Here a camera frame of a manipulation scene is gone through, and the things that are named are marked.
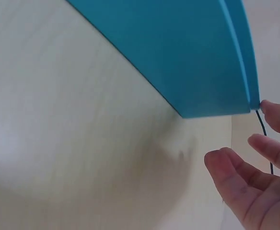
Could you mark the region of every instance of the white wall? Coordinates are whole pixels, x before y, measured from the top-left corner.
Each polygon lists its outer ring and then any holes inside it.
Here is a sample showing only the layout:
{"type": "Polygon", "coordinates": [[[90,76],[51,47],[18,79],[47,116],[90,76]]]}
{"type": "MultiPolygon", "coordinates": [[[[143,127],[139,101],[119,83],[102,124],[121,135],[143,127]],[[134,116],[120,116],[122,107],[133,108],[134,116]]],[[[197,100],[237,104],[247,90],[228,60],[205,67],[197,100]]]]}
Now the white wall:
{"type": "MultiPolygon", "coordinates": [[[[280,0],[244,0],[254,42],[261,99],[280,103],[280,0]]],[[[249,163],[269,172],[268,162],[248,146],[246,139],[262,133],[256,114],[232,120],[233,148],[249,163]]],[[[266,125],[268,136],[280,141],[280,134],[266,125]]],[[[222,230],[243,229],[227,208],[222,230]]]]}
{"type": "Polygon", "coordinates": [[[183,121],[66,1],[0,0],[0,230],[218,230],[203,159],[231,130],[183,121]]]}

